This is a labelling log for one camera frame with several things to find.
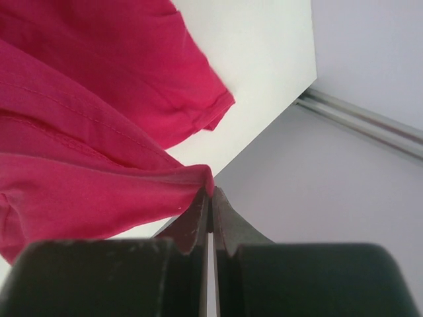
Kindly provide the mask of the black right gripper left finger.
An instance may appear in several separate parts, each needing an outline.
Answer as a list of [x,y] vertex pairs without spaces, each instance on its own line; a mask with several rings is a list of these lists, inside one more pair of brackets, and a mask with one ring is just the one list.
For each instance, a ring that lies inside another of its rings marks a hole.
[[1,289],[2,316],[205,316],[209,199],[153,238],[35,242]]

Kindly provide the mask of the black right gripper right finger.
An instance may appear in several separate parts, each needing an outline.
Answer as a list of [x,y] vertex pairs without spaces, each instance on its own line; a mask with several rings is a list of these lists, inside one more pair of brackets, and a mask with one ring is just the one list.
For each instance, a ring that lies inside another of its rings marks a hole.
[[211,201],[218,316],[418,316],[395,259],[368,243],[276,243]]

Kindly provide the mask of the pink t shirt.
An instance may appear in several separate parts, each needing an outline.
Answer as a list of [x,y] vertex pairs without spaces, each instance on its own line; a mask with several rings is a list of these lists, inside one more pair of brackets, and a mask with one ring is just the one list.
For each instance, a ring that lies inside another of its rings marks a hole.
[[167,149],[234,102],[171,1],[2,1],[1,255],[185,212],[212,172]]

